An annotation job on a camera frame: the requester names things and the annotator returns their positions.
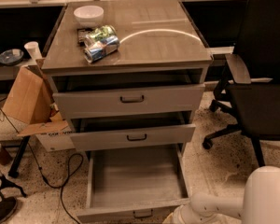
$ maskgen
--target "drawer handle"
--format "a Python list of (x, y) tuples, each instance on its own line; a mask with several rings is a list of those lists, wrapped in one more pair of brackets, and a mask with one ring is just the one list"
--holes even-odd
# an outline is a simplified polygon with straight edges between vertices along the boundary
[(127, 135), (127, 140), (133, 142), (133, 141), (143, 141), (147, 139), (147, 134), (144, 134), (143, 137), (140, 138), (132, 138), (129, 135)]
[(133, 217), (134, 218), (149, 218), (153, 216), (153, 209), (147, 210), (147, 214), (145, 212), (142, 212), (143, 214), (141, 215), (140, 213), (137, 215), (135, 211), (133, 211)]
[(122, 97), (120, 96), (120, 101), (124, 104), (126, 103), (141, 103), (144, 101), (144, 95), (141, 95), (141, 97)]

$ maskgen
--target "chair seat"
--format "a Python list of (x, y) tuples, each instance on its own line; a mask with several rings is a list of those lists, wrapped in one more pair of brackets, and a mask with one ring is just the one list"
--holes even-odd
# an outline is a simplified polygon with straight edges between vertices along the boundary
[(280, 85), (230, 85), (226, 89), (246, 136), (280, 140)]

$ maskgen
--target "soda can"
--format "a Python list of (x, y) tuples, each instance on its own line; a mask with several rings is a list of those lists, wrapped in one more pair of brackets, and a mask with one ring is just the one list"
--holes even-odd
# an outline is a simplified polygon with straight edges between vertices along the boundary
[(116, 31), (113, 26), (105, 25), (94, 29), (93, 31), (85, 34), (84, 44), (86, 47), (91, 46), (93, 43), (102, 40), (103, 38), (116, 35)]
[(115, 35), (103, 38), (84, 49), (85, 59), (87, 62), (93, 63), (117, 50), (119, 45), (119, 39)]

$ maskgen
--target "white cup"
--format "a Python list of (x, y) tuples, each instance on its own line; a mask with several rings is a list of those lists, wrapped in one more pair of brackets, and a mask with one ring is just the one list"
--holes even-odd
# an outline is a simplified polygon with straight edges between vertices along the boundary
[(25, 49), (27, 49), (29, 55), (31, 56), (32, 60), (36, 62), (37, 59), (41, 59), (41, 53), (36, 41), (28, 42), (24, 45)]

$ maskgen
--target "brown container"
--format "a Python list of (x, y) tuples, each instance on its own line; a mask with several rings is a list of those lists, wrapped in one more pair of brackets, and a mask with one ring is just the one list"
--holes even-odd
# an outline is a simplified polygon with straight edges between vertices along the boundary
[(11, 156), (6, 149), (0, 144), (0, 164), (7, 165), (12, 161)]

